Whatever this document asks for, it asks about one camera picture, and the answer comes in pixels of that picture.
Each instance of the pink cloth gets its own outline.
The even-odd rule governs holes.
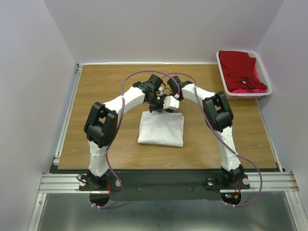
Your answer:
[[[256,67],[254,68],[254,75],[256,79],[259,80]],[[261,90],[261,89],[253,89],[253,90],[236,89],[232,93],[265,93],[265,92],[266,90]]]

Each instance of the red cloth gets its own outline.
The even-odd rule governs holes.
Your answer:
[[[256,79],[254,68],[256,59],[241,51],[219,51],[221,69],[230,92],[237,89],[266,90],[268,87]]]

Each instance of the gray floor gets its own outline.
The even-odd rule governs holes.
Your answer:
[[[255,193],[243,193],[243,202]],[[263,192],[244,208],[218,201],[121,202],[116,208],[91,208],[88,194],[49,194],[40,231],[293,231],[283,192]]]

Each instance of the white bin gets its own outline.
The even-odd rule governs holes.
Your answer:
[[[265,68],[263,66],[263,63],[259,55],[255,51],[242,51],[242,52],[247,52],[250,57],[256,58],[256,70],[257,70],[259,81],[264,83],[268,87],[268,89],[264,93],[232,93],[232,92],[229,92],[227,89],[225,78],[222,73],[220,60],[219,60],[219,51],[218,51],[216,53],[216,57],[217,57],[217,62],[218,62],[218,67],[220,71],[223,88],[224,88],[227,98],[229,100],[253,100],[253,99],[258,99],[264,95],[270,95],[272,93],[272,89],[270,86],[269,77],[266,74]]]

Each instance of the white wall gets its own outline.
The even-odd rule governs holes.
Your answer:
[[[283,0],[44,0],[78,63],[216,62],[255,50]]]
[[[1,1],[0,230],[28,229],[75,70],[42,0]]]
[[[308,211],[308,2],[285,0],[257,48],[273,87],[259,101],[282,165],[293,171]]]

